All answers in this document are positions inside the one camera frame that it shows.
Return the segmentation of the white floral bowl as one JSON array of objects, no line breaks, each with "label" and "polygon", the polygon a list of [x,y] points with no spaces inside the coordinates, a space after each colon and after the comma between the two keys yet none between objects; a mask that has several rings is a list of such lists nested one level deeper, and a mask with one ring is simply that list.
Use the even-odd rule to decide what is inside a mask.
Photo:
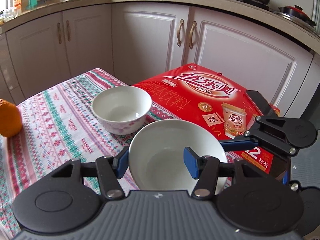
[{"label": "white floral bowl", "polygon": [[227,162],[218,140],[204,128],[183,120],[156,121],[143,127],[129,146],[129,169],[138,188],[191,193],[197,181],[184,164],[185,147]]},{"label": "white floral bowl", "polygon": [[108,132],[127,135],[143,126],[151,106],[152,98],[143,89],[116,86],[93,99],[92,112]]}]

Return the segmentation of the white kitchen cabinets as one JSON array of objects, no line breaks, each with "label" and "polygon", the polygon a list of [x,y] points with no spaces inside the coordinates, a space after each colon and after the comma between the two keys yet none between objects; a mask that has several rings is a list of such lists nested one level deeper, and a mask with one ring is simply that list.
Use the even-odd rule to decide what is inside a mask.
[{"label": "white kitchen cabinets", "polygon": [[299,117],[319,87],[319,56],[295,42],[224,12],[176,4],[103,4],[43,16],[5,33],[6,57],[7,85],[25,98],[94,68],[133,85],[195,63]]}]

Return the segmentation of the black smartphone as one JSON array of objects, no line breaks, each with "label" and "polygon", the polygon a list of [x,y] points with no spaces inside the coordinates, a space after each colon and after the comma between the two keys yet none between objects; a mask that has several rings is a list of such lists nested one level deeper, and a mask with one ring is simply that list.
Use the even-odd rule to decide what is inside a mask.
[{"label": "black smartphone", "polygon": [[266,99],[256,90],[246,90],[246,96],[253,103],[260,115],[276,118],[277,114],[266,101]]}]

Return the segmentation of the red drink carton box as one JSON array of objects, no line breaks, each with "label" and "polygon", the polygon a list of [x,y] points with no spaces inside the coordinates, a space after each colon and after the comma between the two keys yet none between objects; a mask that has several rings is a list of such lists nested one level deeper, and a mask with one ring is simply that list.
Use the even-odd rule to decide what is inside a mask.
[{"label": "red drink carton box", "polygon": [[135,85],[148,92],[148,120],[181,119],[209,131],[218,140],[242,135],[262,114],[246,88],[221,73],[189,63]]}]

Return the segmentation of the patterned red green tablecloth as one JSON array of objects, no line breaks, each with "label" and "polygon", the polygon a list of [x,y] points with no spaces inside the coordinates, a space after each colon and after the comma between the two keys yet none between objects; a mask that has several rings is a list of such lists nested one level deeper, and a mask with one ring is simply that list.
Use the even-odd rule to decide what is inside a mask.
[{"label": "patterned red green tablecloth", "polygon": [[121,81],[96,68],[19,104],[22,130],[1,138],[1,229],[6,237],[20,231],[12,203],[24,189],[69,159],[94,161],[131,142],[132,135],[107,132],[91,110],[95,96],[119,85]]}]

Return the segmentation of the bumpy orange without leaf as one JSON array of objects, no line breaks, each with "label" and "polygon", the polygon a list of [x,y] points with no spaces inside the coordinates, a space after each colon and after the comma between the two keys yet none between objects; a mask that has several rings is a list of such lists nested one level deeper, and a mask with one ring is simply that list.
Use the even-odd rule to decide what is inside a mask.
[{"label": "bumpy orange without leaf", "polygon": [[6,138],[15,136],[22,129],[22,117],[13,103],[1,99],[0,102],[0,133]]}]

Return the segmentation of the red lidded pot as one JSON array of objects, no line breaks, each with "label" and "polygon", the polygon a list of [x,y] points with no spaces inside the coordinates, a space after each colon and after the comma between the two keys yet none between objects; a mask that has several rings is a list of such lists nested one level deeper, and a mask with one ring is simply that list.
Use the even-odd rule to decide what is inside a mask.
[{"label": "red lidded pot", "polygon": [[288,19],[300,20],[311,27],[316,27],[317,24],[303,11],[298,5],[279,7],[279,11],[274,11],[274,13],[285,16]]}]

